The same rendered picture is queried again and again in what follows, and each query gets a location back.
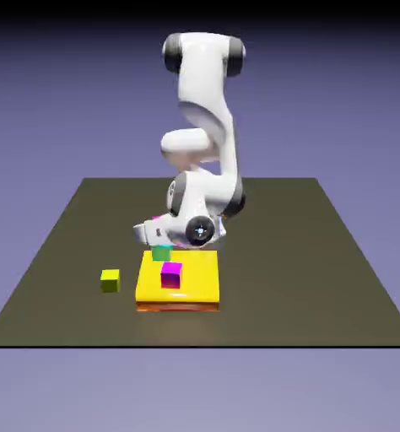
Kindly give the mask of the small yellow cube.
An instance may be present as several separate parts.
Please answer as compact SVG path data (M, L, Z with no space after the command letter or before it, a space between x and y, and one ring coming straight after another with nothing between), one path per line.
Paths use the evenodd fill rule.
M120 290L120 270L103 269L100 275L100 288L103 293L117 293Z

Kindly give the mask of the small green cube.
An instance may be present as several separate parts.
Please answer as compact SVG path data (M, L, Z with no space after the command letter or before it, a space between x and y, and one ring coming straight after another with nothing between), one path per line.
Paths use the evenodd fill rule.
M152 259L159 262L168 262L171 260L173 246L157 245L151 247Z

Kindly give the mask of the large yellow box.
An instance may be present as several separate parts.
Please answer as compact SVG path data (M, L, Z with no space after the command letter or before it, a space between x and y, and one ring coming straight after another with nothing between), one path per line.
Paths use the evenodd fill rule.
M181 262L181 287L162 289L164 262L145 251L138 273L135 300L138 311L217 311L219 309L218 253L214 250L173 251L169 262Z

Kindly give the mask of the small magenta cube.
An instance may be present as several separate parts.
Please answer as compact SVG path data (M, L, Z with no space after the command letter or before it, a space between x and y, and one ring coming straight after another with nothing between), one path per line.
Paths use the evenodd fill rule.
M164 262L160 271L162 289L179 289L181 287L181 262Z

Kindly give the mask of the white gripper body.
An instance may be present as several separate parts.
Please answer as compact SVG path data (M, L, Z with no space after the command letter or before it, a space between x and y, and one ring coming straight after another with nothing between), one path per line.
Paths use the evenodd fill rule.
M150 245L153 240L153 226L151 220L146 220L141 224L133 226L137 240L145 245Z

